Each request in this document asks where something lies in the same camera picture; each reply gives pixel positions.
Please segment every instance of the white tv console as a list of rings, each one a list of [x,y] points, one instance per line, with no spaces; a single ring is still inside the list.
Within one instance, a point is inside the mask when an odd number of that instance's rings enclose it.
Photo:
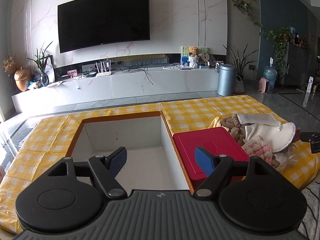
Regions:
[[[114,71],[110,76],[75,81],[68,79],[59,86],[28,90],[12,96],[17,113],[37,112],[37,108],[64,106],[113,98],[217,90],[217,70],[149,68],[145,72]]]

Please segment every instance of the glass vase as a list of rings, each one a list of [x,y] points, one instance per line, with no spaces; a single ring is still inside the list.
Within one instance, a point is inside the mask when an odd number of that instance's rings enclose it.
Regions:
[[[49,85],[49,77],[48,77],[47,73],[41,73],[40,82],[41,82],[42,86],[44,86],[44,87]]]

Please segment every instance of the blue water jug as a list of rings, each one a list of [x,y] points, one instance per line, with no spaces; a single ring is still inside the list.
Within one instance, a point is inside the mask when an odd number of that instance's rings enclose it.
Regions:
[[[270,66],[265,67],[262,76],[269,80],[272,89],[275,87],[277,75],[276,67],[273,65],[273,58],[270,58]]]

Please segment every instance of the open box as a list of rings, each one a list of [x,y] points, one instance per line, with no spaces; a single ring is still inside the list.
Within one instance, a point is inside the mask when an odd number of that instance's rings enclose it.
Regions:
[[[108,156],[126,147],[127,162],[116,180],[130,195],[133,189],[190,190],[188,174],[162,112],[84,119],[69,147],[74,162]],[[78,180],[90,183],[89,178]]]

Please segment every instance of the red box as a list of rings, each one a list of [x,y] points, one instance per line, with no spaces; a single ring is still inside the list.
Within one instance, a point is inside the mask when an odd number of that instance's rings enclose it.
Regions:
[[[194,189],[207,177],[196,163],[195,150],[197,146],[202,146],[215,156],[225,154],[235,161],[249,161],[249,156],[246,152],[223,127],[176,133],[173,135],[173,140],[179,150]]]

